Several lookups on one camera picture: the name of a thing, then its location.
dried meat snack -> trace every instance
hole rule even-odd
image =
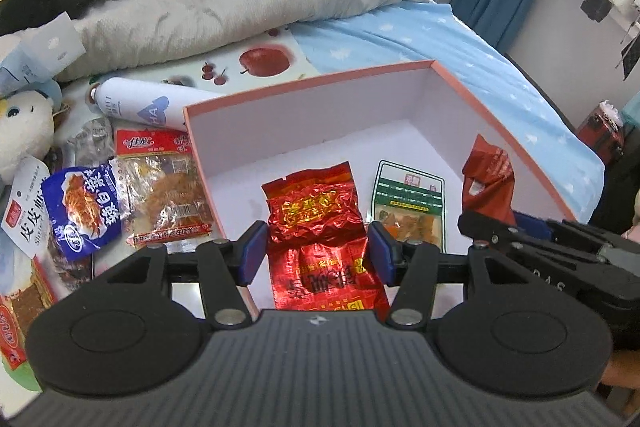
[[[186,133],[118,130],[116,155],[118,201],[129,244],[211,232],[213,217]]]
[[[54,302],[37,258],[31,261],[29,284],[7,296],[0,296],[0,353],[12,370],[27,361],[24,340],[31,323]]]
[[[476,136],[462,168],[462,210],[474,210],[509,225],[516,225],[511,198],[516,180],[506,151]]]
[[[384,287],[365,258],[349,164],[296,172],[262,189],[271,212],[267,254],[276,308],[386,315]]]
[[[70,167],[42,182],[42,195],[60,251],[74,261],[120,235],[111,167]]]

food packaging label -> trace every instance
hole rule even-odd
[[[445,251],[443,178],[382,160],[371,207],[398,241],[420,239]]]
[[[48,177],[49,169],[43,162],[25,157],[16,171],[2,217],[2,229],[31,259],[47,248],[49,216],[40,185]]]

wall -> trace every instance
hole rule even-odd
[[[601,23],[589,20],[580,10],[582,1],[535,0],[509,50],[574,125],[601,100],[622,108],[640,90],[640,66],[626,82],[622,65],[615,69],[629,42],[628,26],[619,15]]]

white cylindrical bottle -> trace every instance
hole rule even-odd
[[[89,102],[105,115],[186,131],[182,110],[218,95],[194,87],[112,76],[89,91]]]

stuffed animal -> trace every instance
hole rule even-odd
[[[36,90],[0,100],[0,192],[11,185],[20,160],[42,160],[53,143],[53,101]]]

